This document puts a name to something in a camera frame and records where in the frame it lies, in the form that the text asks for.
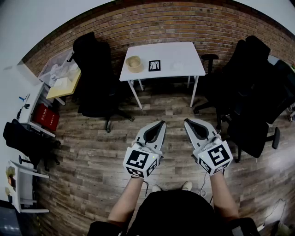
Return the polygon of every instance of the brick wall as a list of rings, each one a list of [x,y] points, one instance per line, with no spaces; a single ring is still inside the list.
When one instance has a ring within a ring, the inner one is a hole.
[[[131,46],[191,41],[200,56],[206,53],[219,56],[214,61],[217,68],[226,64],[237,42],[249,35],[268,45],[271,55],[295,62],[293,34],[263,13],[229,0],[111,2],[57,28],[28,52],[23,61],[38,76],[48,59],[70,48],[79,36],[88,32],[109,43],[117,74]]]

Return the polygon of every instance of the white table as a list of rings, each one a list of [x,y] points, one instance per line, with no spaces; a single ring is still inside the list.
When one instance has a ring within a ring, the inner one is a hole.
[[[48,135],[55,138],[55,134],[43,129],[41,127],[41,125],[36,124],[31,121],[34,108],[35,108],[37,101],[39,100],[42,90],[45,88],[45,86],[47,86],[47,85],[45,85],[44,82],[42,82],[42,83],[33,87],[33,89],[30,91],[29,97],[24,102],[24,104],[26,104],[26,103],[29,104],[29,108],[28,109],[22,108],[22,112],[20,113],[18,121],[21,124],[29,124],[29,125],[33,126],[35,129],[40,130],[43,133],[48,134]]]
[[[25,213],[47,213],[49,210],[47,209],[26,209],[26,208],[21,208],[21,204],[26,204],[26,205],[32,205],[33,203],[36,203],[35,200],[32,199],[22,199],[21,196],[21,188],[24,186],[21,186],[21,173],[23,174],[29,174],[29,175],[34,175],[38,177],[43,177],[43,178],[49,178],[48,175],[42,175],[38,174],[37,170],[22,166],[20,164],[17,164],[13,161],[8,162],[8,166],[11,166],[15,169],[15,176],[13,179],[15,179],[15,190],[13,189],[12,186],[9,185],[9,190],[10,190],[10,195],[12,196],[12,205],[14,205],[15,209],[19,212],[25,212]]]
[[[190,106],[192,107],[195,97],[195,91],[198,84],[199,76],[204,76],[205,71],[201,63],[200,57],[192,42],[170,42],[156,43],[141,46],[130,47],[127,50],[125,61],[131,56],[138,56],[143,64],[143,71],[132,73],[128,70],[124,62],[120,81],[128,81],[130,88],[136,98],[139,107],[142,105],[133,88],[134,80],[138,80],[143,90],[141,79],[160,78],[160,77],[188,77],[188,87],[190,76],[194,76],[195,84]],[[149,61],[160,60],[160,71],[148,71]]]

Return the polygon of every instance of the red box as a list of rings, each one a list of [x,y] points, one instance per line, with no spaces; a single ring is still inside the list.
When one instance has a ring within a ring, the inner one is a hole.
[[[59,122],[59,115],[51,111],[47,106],[43,103],[38,104],[34,116],[33,121],[44,125],[46,128],[55,131],[57,124]]]

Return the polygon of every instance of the human arm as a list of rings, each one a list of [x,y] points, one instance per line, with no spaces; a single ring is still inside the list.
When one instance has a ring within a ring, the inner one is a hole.
[[[221,171],[210,176],[214,198],[214,210],[225,222],[239,218],[238,207],[230,194]]]
[[[121,197],[112,208],[107,221],[127,229],[142,188],[142,178],[131,178]]]

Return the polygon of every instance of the black office chair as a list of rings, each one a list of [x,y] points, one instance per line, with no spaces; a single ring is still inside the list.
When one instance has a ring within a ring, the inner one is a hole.
[[[266,137],[268,124],[295,102],[295,73],[285,62],[269,65],[265,73],[255,84],[240,116],[232,120],[223,117],[230,124],[227,134],[239,149],[236,162],[240,161],[242,150],[258,158],[267,141],[273,141],[274,149],[278,147],[280,130],[276,127],[274,135]]]
[[[215,54],[203,55],[209,60],[208,74],[200,78],[200,84],[208,102],[194,108],[194,114],[201,109],[214,106],[217,113],[217,127],[221,129],[221,117],[233,110],[238,113],[241,105],[252,93],[252,86],[263,77],[270,48],[255,36],[240,40],[229,62],[220,73],[211,73]]]
[[[227,134],[238,146],[238,158],[235,162],[240,162],[242,150],[249,155],[258,158],[266,142],[272,141],[272,148],[277,149],[280,141],[280,129],[275,128],[275,133],[267,137],[269,126],[265,121],[251,115],[240,115],[239,117],[229,120],[223,117],[224,121],[229,123]]]
[[[94,33],[85,34],[75,40],[72,58],[82,72],[78,95],[81,104],[78,113],[87,117],[106,117],[105,130],[110,117],[118,114],[130,121],[134,118],[118,109],[119,79],[114,75],[111,64],[111,51],[106,42],[98,42]]]
[[[46,171],[49,171],[47,166],[47,160],[49,158],[53,159],[59,165],[59,161],[51,151],[53,148],[57,148],[60,142],[52,142],[41,136],[37,131],[27,130],[16,119],[13,119],[11,123],[6,123],[3,137],[6,140],[6,145],[26,155],[35,169],[41,158],[44,158]]]
[[[253,89],[252,112],[272,124],[287,107],[295,102],[295,73],[278,60],[267,69],[267,76]]]

